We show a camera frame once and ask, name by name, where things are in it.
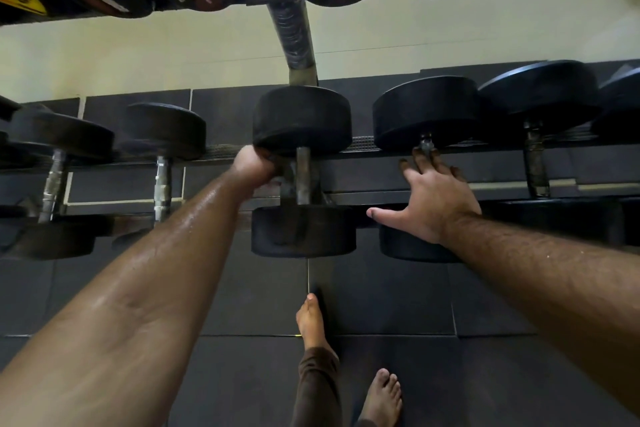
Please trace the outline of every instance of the bare foot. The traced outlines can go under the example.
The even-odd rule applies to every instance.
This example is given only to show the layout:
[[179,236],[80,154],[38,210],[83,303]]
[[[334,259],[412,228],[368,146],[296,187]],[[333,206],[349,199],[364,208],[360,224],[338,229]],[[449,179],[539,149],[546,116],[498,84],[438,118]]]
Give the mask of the bare foot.
[[394,427],[402,410],[402,391],[396,375],[382,368],[373,379],[360,418],[370,420],[376,427]]
[[300,310],[296,313],[296,322],[298,329],[305,342],[305,350],[309,348],[324,348],[333,353],[338,358],[335,351],[332,350],[329,343],[324,337],[324,323],[322,321],[322,312],[318,305],[316,294],[309,294],[307,300],[302,304]]

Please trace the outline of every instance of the yellow label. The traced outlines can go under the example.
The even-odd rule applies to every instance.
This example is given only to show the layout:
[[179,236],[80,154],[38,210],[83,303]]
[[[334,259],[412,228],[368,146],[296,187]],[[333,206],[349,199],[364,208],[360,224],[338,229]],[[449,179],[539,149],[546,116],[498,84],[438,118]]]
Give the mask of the yellow label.
[[5,3],[12,7],[17,7],[18,9],[28,10],[29,12],[33,12],[34,14],[39,14],[41,16],[47,15],[47,10],[39,0],[0,0],[0,3]]

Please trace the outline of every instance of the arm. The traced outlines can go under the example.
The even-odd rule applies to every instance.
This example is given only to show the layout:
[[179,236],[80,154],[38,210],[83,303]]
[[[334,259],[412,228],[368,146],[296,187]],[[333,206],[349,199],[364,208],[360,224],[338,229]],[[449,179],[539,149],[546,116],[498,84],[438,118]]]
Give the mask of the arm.
[[409,205],[378,222],[456,253],[574,363],[640,415],[640,257],[482,218],[437,152],[405,161]]
[[239,206],[273,164],[231,169],[108,265],[0,376],[0,425],[161,425],[220,281]]

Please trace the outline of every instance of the gym floor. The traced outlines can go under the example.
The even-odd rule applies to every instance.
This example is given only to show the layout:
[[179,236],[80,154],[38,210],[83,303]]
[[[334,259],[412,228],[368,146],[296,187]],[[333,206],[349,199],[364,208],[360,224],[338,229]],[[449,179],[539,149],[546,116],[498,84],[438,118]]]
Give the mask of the gym floor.
[[[321,82],[351,102],[354,135],[372,135],[371,105],[384,91],[424,76],[463,75],[484,83],[525,63],[431,69],[421,74]],[[624,65],[596,63],[601,81]],[[138,101],[191,108],[207,121],[207,144],[251,141],[251,110],[273,86],[92,96],[46,102],[117,132],[122,109]],[[519,151],[456,154],[480,199],[527,197]],[[545,152],[554,196],[637,194],[640,146]],[[176,205],[226,165],[173,173]],[[150,212],[153,169],[76,172],[68,213]],[[43,174],[0,174],[0,204],[40,196]],[[341,203],[406,202],[396,158],[354,158],[322,164],[323,188]],[[263,205],[265,190],[245,209]],[[10,238],[8,230],[0,239]],[[0,261],[0,368],[117,252],[97,241],[87,257],[56,262]],[[296,394],[302,341],[295,313],[307,291],[325,304],[332,343],[342,361],[345,425],[357,418],[380,367],[403,386],[404,426],[638,426],[601,388],[487,289],[462,264],[433,265],[384,257],[375,229],[358,230],[358,249],[325,259],[265,259],[238,231],[218,293],[168,420],[169,427],[287,425]]]

